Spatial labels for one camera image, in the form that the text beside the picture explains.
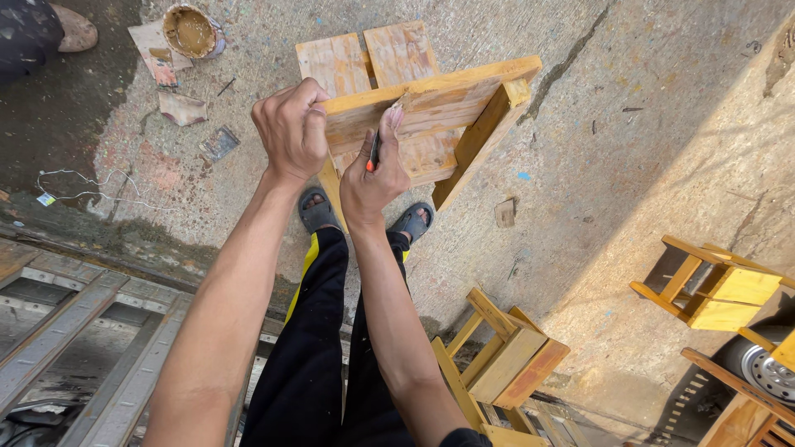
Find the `pants leg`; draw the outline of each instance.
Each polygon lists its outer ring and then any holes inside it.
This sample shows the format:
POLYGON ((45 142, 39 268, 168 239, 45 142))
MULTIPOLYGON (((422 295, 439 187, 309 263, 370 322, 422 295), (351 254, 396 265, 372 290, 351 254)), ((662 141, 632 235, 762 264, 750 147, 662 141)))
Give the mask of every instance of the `pants leg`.
MULTIPOLYGON (((409 253, 409 240, 397 232, 386 233, 386 238, 405 281, 403 261, 409 253)), ((378 369, 367 331, 362 294, 359 294, 351 334, 345 416, 337 445, 414 445, 378 369)))
POLYGON ((325 445, 342 420, 345 236, 312 234, 304 274, 287 321, 262 371, 246 416, 241 446, 325 445))

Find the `paint can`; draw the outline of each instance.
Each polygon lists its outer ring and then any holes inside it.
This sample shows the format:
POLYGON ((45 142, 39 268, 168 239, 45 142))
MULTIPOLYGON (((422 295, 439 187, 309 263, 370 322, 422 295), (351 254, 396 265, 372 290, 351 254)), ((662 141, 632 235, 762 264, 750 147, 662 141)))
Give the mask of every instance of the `paint can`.
POLYGON ((172 50, 192 59, 215 59, 227 46, 221 25, 188 3, 163 14, 163 34, 172 50))

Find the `sandal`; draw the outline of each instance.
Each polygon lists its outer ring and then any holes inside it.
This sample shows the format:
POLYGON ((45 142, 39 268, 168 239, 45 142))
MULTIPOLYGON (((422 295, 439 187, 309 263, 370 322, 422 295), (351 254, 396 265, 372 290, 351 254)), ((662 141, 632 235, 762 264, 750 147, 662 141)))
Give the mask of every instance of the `sandal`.
POLYGON ((301 218, 301 222, 304 224, 307 231, 309 231, 309 234, 314 233, 318 228, 327 224, 339 228, 339 222, 337 222, 337 218, 334 216, 332 202, 328 200, 328 196, 322 188, 310 188, 301 194, 301 200, 298 201, 298 216, 301 218), (310 208, 306 208, 307 203, 316 194, 323 197, 325 201, 315 204, 310 208))
POLYGON ((406 231, 411 235, 411 243, 415 243, 433 224, 433 207, 425 202, 413 204, 403 212, 403 216, 387 231, 406 231), (428 223, 422 221, 417 210, 424 209, 428 223))

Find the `shoe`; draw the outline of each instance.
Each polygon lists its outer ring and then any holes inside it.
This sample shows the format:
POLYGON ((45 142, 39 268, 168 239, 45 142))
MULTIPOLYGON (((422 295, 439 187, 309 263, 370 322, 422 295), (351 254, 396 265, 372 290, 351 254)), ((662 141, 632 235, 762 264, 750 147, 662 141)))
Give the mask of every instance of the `shoe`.
POLYGON ((64 39, 58 47, 59 52, 78 52, 97 45, 97 28, 87 18, 63 6, 53 5, 52 9, 64 27, 64 39))

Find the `wheel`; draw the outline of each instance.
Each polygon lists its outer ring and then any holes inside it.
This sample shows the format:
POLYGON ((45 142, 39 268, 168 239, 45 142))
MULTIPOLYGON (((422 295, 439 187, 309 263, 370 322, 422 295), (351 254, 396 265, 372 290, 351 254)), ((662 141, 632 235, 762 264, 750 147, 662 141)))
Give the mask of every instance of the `wheel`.
MULTIPOLYGON (((780 344, 793 328, 762 326, 754 331, 775 344, 780 344)), ((725 351, 723 365, 770 397, 787 406, 795 406, 795 371, 780 364, 768 351, 743 336, 737 337, 725 351)))

